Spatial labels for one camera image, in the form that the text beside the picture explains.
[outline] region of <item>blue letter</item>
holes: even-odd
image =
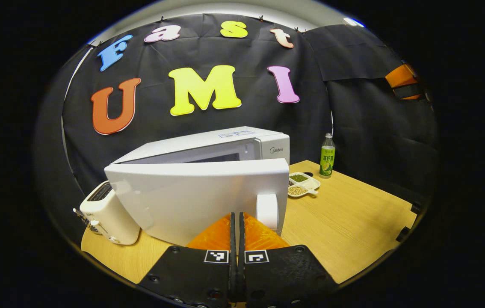
[[[125,48],[127,48],[127,43],[124,41],[131,39],[132,37],[132,35],[127,35],[119,41],[109,45],[106,49],[102,50],[102,52],[98,54],[102,57],[102,67],[100,68],[100,72],[105,71],[106,68],[109,68],[112,64],[117,62],[117,60],[121,59],[123,54],[117,54],[117,51],[125,50]]]

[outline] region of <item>sectioned tray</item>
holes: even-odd
[[[288,195],[290,197],[301,197],[302,195],[305,195],[307,193],[313,193],[312,190],[315,190],[317,189],[318,187],[320,187],[320,182],[313,179],[312,177],[309,177],[309,175],[305,174],[305,173],[301,173],[301,172],[295,172],[295,173],[291,173],[289,174],[289,177],[291,177],[292,175],[301,175],[305,178],[307,178],[306,180],[304,181],[301,181],[301,182],[297,182],[291,178],[289,178],[288,180],[290,181],[290,183],[293,183],[294,185],[290,186],[290,187],[301,187],[303,189],[307,189],[307,191],[305,193],[301,193],[299,195],[292,195],[291,193],[288,193]]]

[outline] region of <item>wooden table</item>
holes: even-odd
[[[288,197],[282,239],[291,246],[304,244],[337,283],[356,275],[385,252],[416,215],[412,205],[394,195],[338,172],[330,179],[318,176],[319,165],[308,160],[290,166],[290,173],[312,172],[321,186],[318,195]],[[172,244],[140,230],[133,245],[110,243],[86,230],[81,250],[133,283],[139,283]]]

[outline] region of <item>plastic bottle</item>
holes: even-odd
[[[326,139],[322,143],[320,150],[320,170],[319,177],[328,179],[332,176],[332,167],[334,166],[334,154],[336,153],[336,146],[332,141],[332,134],[327,133]]]

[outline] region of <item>bottle label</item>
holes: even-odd
[[[334,153],[336,148],[321,148],[320,152],[320,171],[321,175],[331,175],[334,165]]]

